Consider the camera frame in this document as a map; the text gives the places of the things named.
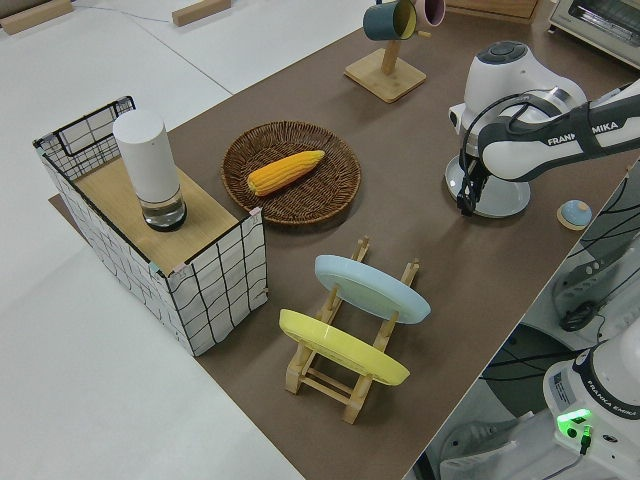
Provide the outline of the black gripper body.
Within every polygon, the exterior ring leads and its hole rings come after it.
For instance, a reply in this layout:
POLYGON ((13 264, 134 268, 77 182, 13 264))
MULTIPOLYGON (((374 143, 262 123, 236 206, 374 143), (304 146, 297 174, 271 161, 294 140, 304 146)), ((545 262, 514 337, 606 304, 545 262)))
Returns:
POLYGON ((464 157, 461 160, 461 168, 463 170, 462 185, 466 183, 472 187, 472 181, 479 178, 487 178, 491 173, 486 169, 483 162, 478 157, 464 157))

